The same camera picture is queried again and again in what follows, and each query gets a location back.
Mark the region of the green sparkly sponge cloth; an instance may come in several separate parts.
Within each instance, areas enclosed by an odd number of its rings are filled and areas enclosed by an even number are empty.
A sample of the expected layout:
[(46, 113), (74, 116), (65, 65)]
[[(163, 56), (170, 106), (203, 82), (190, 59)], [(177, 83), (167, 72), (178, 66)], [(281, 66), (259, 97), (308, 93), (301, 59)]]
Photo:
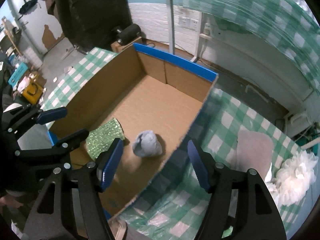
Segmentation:
[(110, 148), (116, 138), (125, 140), (125, 135), (120, 122), (116, 118), (112, 118), (107, 123), (89, 132), (86, 139), (86, 151), (88, 155), (93, 160), (97, 159), (100, 153)]

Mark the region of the grey cloth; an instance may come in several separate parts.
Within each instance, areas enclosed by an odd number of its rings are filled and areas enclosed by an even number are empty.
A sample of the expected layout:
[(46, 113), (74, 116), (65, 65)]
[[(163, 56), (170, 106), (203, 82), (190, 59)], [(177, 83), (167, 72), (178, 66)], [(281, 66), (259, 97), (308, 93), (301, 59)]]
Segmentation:
[(268, 135), (240, 130), (232, 168), (241, 172), (253, 168), (265, 180), (272, 164), (273, 150), (274, 143)]

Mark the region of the white mesh bath pouf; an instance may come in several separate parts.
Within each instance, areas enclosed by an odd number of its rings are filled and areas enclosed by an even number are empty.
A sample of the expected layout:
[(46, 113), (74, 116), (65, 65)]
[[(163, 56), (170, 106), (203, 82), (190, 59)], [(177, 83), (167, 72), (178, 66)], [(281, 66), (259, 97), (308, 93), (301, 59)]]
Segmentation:
[(304, 198), (316, 181), (317, 164), (318, 157), (313, 152), (302, 151), (286, 159), (275, 177), (268, 171), (265, 184), (277, 208), (297, 204)]

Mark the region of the grey sock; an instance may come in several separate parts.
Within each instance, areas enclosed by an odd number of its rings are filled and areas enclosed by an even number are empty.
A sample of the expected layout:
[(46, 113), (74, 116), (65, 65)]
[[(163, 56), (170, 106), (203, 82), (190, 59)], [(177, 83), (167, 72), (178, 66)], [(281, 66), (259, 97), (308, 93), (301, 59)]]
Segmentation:
[(132, 144), (133, 153), (141, 158), (163, 154), (162, 146), (152, 130), (142, 131)]

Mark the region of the yellow bag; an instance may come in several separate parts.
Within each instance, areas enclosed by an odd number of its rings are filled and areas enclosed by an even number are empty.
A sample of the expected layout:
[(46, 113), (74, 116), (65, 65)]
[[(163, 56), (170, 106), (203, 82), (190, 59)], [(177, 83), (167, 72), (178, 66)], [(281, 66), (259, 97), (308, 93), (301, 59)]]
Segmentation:
[(43, 88), (36, 82), (30, 81), (22, 91), (22, 96), (31, 104), (36, 105), (43, 94)]

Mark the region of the white appliance under table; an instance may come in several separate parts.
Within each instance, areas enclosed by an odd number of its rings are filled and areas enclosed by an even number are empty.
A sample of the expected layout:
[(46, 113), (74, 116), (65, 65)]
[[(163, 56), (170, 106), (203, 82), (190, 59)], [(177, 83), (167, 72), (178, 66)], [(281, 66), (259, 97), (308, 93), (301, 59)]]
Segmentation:
[(302, 111), (297, 114), (288, 113), (284, 116), (284, 120), (284, 133), (290, 138), (309, 128), (313, 124), (307, 111)]

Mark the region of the blue cardboard box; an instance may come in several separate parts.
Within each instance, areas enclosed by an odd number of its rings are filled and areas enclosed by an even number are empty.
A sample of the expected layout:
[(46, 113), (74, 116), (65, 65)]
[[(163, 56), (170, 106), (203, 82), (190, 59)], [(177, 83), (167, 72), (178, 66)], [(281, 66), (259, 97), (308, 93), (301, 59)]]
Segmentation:
[[(116, 54), (92, 49), (58, 83), (44, 109), (65, 106), (67, 116), (48, 129), (63, 138), (90, 131), (116, 118), (125, 147), (111, 186), (100, 195), (103, 207), (117, 214), (162, 169), (202, 107), (218, 75), (206, 67), (142, 44)], [(152, 130), (163, 154), (138, 157), (132, 144)]]

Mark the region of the black speaker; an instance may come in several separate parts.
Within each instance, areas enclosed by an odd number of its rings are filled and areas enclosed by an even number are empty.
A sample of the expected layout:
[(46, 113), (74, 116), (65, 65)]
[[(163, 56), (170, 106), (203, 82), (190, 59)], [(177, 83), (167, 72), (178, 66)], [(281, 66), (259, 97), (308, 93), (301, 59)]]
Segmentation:
[(125, 29), (116, 27), (117, 42), (121, 45), (127, 45), (136, 38), (141, 36), (141, 29), (137, 24), (131, 24)]

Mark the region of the upper green checkered cloth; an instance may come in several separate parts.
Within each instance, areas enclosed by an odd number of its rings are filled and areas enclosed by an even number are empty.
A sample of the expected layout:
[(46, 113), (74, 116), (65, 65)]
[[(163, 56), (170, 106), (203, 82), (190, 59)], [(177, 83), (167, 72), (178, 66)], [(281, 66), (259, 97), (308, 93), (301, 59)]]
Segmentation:
[(291, 60), (319, 91), (319, 25), (293, 0), (183, 0), (183, 5), (262, 38)]

